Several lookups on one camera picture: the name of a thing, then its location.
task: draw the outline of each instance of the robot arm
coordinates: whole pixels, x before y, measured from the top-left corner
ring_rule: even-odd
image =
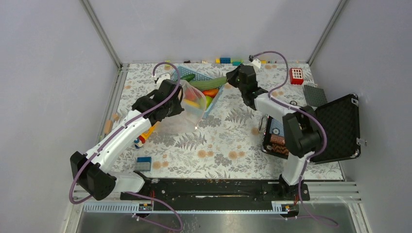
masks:
[[[86,166],[77,182],[96,200],[106,198],[111,192],[138,192],[142,188],[144,180],[139,175],[114,172],[110,169],[121,153],[130,145],[130,142],[133,142],[158,121],[180,114],[184,110],[180,105],[183,98],[180,86],[174,96],[166,103],[148,114],[138,117],[141,113],[165,100],[176,85],[176,82],[171,80],[162,81],[159,89],[137,99],[125,119],[99,144],[85,154],[77,151],[71,156],[70,164],[74,178],[85,162],[94,154],[97,155]]]
[[[269,99],[268,91],[258,87],[254,68],[259,66],[260,61],[255,59],[251,66],[241,64],[235,70],[228,72],[226,76],[228,82],[240,90],[243,102],[247,106],[283,121],[285,143],[290,154],[279,182],[283,187],[283,194],[289,195],[297,191],[299,176],[305,160],[320,146],[321,137],[314,122],[292,110],[296,106],[284,102],[282,104],[289,108],[280,106]],[[137,193],[143,187],[144,179],[136,173],[113,172],[110,169],[130,142],[158,121],[180,114],[184,110],[180,105],[183,98],[180,86],[174,96],[159,108],[138,117],[165,100],[176,85],[170,79],[162,80],[158,90],[136,100],[126,118],[99,144],[88,150],[86,154],[75,152],[71,156],[71,169],[75,177],[86,161],[96,154],[87,164],[77,182],[96,200],[106,198],[113,191]],[[314,115],[311,107],[306,106],[300,110]]]
[[[320,129],[308,117],[293,110],[296,106],[281,100],[278,101],[282,105],[274,103],[269,98],[268,91],[258,87],[255,68],[260,68],[258,59],[253,60],[251,66],[241,64],[228,72],[226,77],[229,84],[240,90],[243,102],[247,106],[283,122],[289,156],[279,181],[284,184],[287,192],[294,191],[290,187],[296,188],[305,161],[321,146]],[[300,110],[315,116],[314,110],[309,106]]]

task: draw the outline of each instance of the plastic bag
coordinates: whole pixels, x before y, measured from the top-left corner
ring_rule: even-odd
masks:
[[[167,117],[161,121],[158,133],[190,133],[197,129],[197,124],[206,110],[206,98],[201,91],[181,80],[183,99],[180,103],[185,110],[179,115]]]

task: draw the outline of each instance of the colorful toy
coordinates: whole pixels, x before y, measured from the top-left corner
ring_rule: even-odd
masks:
[[[231,63],[230,57],[221,57],[220,58],[220,63],[221,64],[230,64]]]
[[[149,136],[153,133],[153,131],[157,128],[159,122],[157,122],[156,124],[154,124],[154,126],[150,127],[150,129],[144,133],[142,133],[141,137],[144,138],[145,142],[146,140],[149,138]]]
[[[289,76],[291,77],[291,84],[302,85],[303,72],[301,68],[291,68],[289,71]]]

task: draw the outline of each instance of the red box with white dots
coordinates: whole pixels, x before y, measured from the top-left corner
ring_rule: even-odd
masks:
[[[302,85],[303,72],[301,68],[291,68],[289,71],[289,76],[291,77],[291,84]]]

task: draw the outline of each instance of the black case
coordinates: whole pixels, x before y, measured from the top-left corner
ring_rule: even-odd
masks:
[[[358,138],[361,138],[359,126],[358,96],[349,94],[330,103],[322,105],[315,110],[316,118],[322,124],[327,136],[325,151],[310,161],[314,164],[336,162],[347,159],[355,159],[361,155],[361,146]],[[270,119],[266,125],[266,133],[263,138],[263,152],[287,159],[288,157],[266,150],[270,143]]]

